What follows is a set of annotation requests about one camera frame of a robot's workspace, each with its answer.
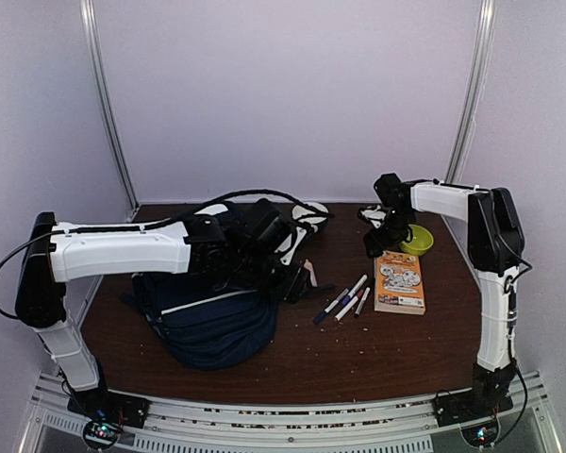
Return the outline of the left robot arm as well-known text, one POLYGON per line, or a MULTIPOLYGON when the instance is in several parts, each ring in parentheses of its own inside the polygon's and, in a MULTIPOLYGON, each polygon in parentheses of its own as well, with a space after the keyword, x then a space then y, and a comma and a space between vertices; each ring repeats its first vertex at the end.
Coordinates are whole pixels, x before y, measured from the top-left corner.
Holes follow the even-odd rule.
POLYGON ((270 201, 274 191, 256 194, 258 201, 238 216, 228 203, 233 193, 145 223, 77 225, 42 212, 29 240, 0 261, 1 271, 18 253, 24 255, 14 311, 0 314, 31 327, 63 372, 72 395, 95 418, 107 419, 116 411, 117 400, 65 307, 67 283, 134 273, 189 274, 297 301, 309 283, 309 272, 293 262, 293 255, 315 231, 310 219, 329 214, 294 199, 306 212, 293 218, 270 201))

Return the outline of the navy blue student backpack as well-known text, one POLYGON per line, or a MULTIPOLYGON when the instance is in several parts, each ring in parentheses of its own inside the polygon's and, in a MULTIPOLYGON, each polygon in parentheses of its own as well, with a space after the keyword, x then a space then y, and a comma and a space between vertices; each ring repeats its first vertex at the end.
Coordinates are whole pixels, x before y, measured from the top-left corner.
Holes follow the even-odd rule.
POLYGON ((273 339, 281 302, 236 284, 235 269, 250 250, 278 257, 276 249, 300 223, 265 198, 247 210, 223 202, 198 213, 222 229, 223 247, 209 245, 198 271, 135 274, 132 293, 120 299, 178 362, 212 371, 248 360, 273 339))

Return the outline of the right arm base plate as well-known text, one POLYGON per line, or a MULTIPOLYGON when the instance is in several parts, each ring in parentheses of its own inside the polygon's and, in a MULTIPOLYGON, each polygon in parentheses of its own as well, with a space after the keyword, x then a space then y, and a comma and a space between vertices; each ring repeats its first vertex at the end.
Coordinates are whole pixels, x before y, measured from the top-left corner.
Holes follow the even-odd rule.
POLYGON ((478 402, 471 391, 456 394, 436 394, 432 401, 439 427, 465 424, 480 418, 491 418, 495 414, 513 408, 510 396, 502 396, 493 403, 478 402))

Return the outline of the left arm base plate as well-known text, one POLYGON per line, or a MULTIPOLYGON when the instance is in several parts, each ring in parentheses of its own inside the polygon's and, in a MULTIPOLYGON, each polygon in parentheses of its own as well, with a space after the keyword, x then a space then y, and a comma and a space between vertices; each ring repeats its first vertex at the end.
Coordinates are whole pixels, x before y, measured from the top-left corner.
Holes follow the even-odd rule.
POLYGON ((143 428, 149 406, 150 402, 145 398, 110 393, 108 403, 102 409, 82 409, 74 398, 70 397, 67 410, 97 421, 108 422, 116 427, 143 428))

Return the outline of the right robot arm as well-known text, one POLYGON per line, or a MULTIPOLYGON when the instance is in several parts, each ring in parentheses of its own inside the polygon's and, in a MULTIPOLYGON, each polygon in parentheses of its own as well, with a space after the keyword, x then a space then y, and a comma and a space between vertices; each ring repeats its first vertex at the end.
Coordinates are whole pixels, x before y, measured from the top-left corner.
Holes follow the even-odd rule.
POLYGON ((464 406, 471 415, 484 416, 508 394, 517 373, 517 281, 532 268, 522 257, 525 239, 511 193, 437 179, 403 181, 395 173, 380 176, 374 189, 379 206, 358 215, 372 226, 363 238, 371 258, 407 239, 419 212, 467 226, 467 253, 481 294, 481 338, 464 406))

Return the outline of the orange cartoon paperback book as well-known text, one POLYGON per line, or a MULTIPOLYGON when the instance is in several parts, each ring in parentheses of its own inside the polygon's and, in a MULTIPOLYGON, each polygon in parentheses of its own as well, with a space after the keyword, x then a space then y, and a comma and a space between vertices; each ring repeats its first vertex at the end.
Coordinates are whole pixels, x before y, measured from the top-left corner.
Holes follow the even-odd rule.
POLYGON ((386 251, 374 259, 374 310, 424 315, 425 291, 418 257, 386 251))

